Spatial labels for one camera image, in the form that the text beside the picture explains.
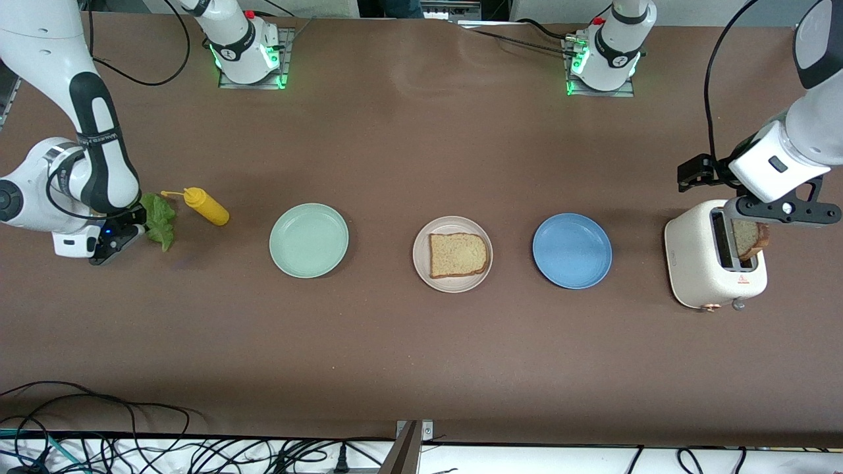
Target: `white floor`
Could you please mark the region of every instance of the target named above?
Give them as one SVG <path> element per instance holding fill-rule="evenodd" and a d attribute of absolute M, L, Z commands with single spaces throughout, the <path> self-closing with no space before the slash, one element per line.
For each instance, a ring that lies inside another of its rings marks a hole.
<path fill-rule="evenodd" d="M 208 462 L 201 468 L 201 472 L 215 471 L 225 459 L 214 456 L 203 448 L 188 445 L 188 443 L 201 443 L 202 440 L 180 441 L 175 446 L 181 450 L 171 451 L 155 462 L 155 466 L 161 474 L 186 474 L 189 472 L 191 457 Z M 88 447 L 99 453 L 99 441 L 89 440 Z M 131 439 L 120 442 L 120 450 L 131 450 L 135 448 Z M 171 440 L 141 440 L 144 447 L 168 448 L 172 445 Z M 225 450 L 231 456 L 248 446 L 250 441 L 240 441 Z M 254 460 L 267 457 L 268 454 L 275 454 L 282 445 L 282 441 L 271 441 L 272 453 L 265 444 L 261 444 L 252 450 L 244 452 L 238 460 Z M 373 457 L 382 460 L 389 452 L 392 445 L 389 442 L 354 442 L 354 445 L 366 451 Z M 62 447 L 80 460 L 84 459 L 81 450 L 81 441 L 62 441 Z M 43 439 L 29 439 L 20 441 L 20 454 L 29 457 L 37 457 L 44 449 Z M 321 462 L 299 463 L 295 472 L 320 473 L 332 472 L 336 465 L 338 445 L 325 449 L 327 458 Z M 14 451 L 11 439 L 0 439 L 0 452 Z M 496 473 L 530 473 L 530 474 L 625 474 L 630 465 L 632 456 L 636 450 L 633 448 L 536 448 L 536 447 L 475 447 L 475 446 L 424 446 L 422 447 L 419 474 L 442 474 L 456 468 L 454 474 L 496 474 Z M 694 450 L 700 462 L 703 472 L 708 474 L 733 474 L 737 465 L 740 453 L 737 450 Z M 148 452 L 147 457 L 152 459 L 155 453 Z M 146 465 L 137 455 L 137 452 L 126 456 L 135 466 L 135 474 Z M 348 464 L 351 468 L 377 467 L 362 455 L 353 450 L 348 450 Z M 52 450 L 47 459 L 47 468 L 55 471 L 62 466 L 71 464 L 67 458 L 57 450 Z M 690 458 L 686 464 L 693 467 Z M 0 472 L 11 467 L 19 466 L 17 460 L 10 455 L 0 454 Z M 242 474 L 263 474 L 267 467 L 266 462 L 260 462 L 241 466 Z M 114 474 L 130 474 L 127 466 L 116 463 Z M 676 460 L 676 450 L 667 448 L 645 449 L 639 458 L 634 470 L 638 474 L 668 473 L 683 474 L 684 471 Z M 836 474 L 843 472 L 843 454 L 840 453 L 819 453 L 802 451 L 771 451 L 751 450 L 748 452 L 744 466 L 740 474 Z M 146 469 L 143 474 L 154 474 L 152 469 Z M 234 466 L 222 469 L 220 474 L 239 474 Z"/>

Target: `light green plate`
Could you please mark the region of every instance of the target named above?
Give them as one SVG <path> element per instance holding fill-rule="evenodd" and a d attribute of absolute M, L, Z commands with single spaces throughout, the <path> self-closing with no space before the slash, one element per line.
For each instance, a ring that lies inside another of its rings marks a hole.
<path fill-rule="evenodd" d="M 269 253 L 283 272 L 314 278 L 333 270 L 348 250 L 348 226 L 325 204 L 301 204 L 285 212 L 269 236 Z"/>

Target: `blue plate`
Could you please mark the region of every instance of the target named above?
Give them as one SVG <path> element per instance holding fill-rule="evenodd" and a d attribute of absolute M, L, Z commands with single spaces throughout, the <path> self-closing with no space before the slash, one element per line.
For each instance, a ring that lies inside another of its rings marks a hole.
<path fill-rule="evenodd" d="M 609 236 L 596 222 L 579 214 L 557 214 L 533 237 L 533 258 L 553 283 L 569 289 L 600 283 L 612 266 Z"/>

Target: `bread slice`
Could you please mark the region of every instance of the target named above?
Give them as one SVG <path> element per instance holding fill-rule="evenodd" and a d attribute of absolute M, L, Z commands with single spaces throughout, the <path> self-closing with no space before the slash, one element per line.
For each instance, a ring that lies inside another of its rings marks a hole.
<path fill-rule="evenodd" d="M 489 250 L 479 235 L 430 234 L 430 277 L 468 277 L 486 271 Z"/>
<path fill-rule="evenodd" d="M 732 231 L 740 261 L 749 260 L 770 243 L 770 226 L 767 224 L 734 219 Z"/>

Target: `plate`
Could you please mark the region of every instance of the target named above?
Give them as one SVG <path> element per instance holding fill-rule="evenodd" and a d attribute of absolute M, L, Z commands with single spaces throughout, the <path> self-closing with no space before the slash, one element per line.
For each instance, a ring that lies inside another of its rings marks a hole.
<path fill-rule="evenodd" d="M 348 250 L 348 226 L 325 204 L 301 204 L 286 211 L 269 236 L 272 261 L 296 278 L 325 275 Z"/>
<path fill-rule="evenodd" d="M 486 265 L 486 271 L 469 277 L 431 278 L 430 239 L 427 236 L 430 234 L 457 234 L 458 232 L 479 235 L 486 242 L 486 249 L 489 251 L 489 264 Z M 422 227 L 419 235 L 416 236 L 416 242 L 413 244 L 413 264 L 416 266 L 419 277 L 431 288 L 445 293 L 463 293 L 479 285 L 489 274 L 489 270 L 491 270 L 491 240 L 489 240 L 486 231 L 470 219 L 459 216 L 434 219 Z"/>
<path fill-rule="evenodd" d="M 535 231 L 533 258 L 553 283 L 563 288 L 585 289 L 609 273 L 612 245 L 603 228 L 590 218 L 557 214 Z"/>

